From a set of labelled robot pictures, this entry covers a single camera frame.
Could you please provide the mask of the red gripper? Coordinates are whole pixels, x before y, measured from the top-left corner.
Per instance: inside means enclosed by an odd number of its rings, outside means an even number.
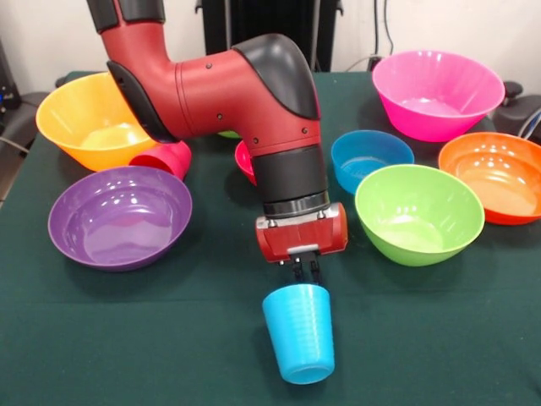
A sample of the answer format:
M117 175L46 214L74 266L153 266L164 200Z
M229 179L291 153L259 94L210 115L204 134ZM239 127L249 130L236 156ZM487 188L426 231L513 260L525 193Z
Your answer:
M308 253L313 283L322 284L318 254L343 251L347 246L347 215L342 203L332 203L323 211L272 220L258 217L256 238L268 262L292 261L295 283L304 282L301 255Z

